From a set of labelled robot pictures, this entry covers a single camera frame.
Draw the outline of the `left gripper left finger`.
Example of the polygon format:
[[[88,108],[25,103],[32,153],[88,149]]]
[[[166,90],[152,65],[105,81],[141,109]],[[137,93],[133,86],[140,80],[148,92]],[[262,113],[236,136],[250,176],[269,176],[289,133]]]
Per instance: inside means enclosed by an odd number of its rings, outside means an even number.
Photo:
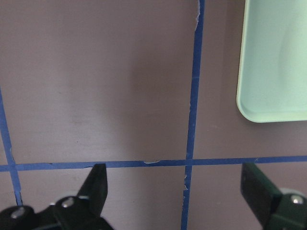
[[[105,164],[95,164],[76,196],[63,197],[46,209],[12,206],[0,212],[2,230],[111,230],[101,217],[107,197]]]

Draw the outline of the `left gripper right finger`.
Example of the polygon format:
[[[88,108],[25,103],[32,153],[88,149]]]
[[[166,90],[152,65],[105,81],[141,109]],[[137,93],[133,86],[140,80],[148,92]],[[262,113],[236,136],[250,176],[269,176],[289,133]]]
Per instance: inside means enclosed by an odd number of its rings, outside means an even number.
[[[307,228],[307,197],[277,187],[256,164],[242,164],[240,191],[264,230]]]

